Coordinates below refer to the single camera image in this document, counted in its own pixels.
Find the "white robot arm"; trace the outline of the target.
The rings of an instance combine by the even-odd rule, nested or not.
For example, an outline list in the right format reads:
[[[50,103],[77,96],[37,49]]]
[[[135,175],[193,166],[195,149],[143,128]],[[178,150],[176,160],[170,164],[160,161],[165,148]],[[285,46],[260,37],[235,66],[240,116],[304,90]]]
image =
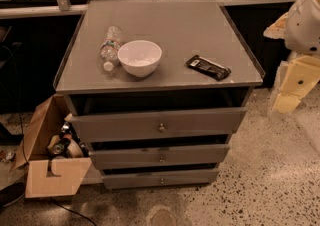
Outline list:
[[[291,113],[320,81],[320,0],[296,0],[263,33],[283,39],[296,57],[287,64],[273,109]]]

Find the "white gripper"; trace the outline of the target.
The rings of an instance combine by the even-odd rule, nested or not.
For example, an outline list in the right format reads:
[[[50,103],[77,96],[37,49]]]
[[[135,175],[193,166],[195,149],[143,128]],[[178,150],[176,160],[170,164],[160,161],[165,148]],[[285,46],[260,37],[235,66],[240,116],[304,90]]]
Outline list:
[[[273,110],[282,114],[293,112],[320,81],[320,57],[302,55],[289,64],[281,84],[281,93],[276,96]]]

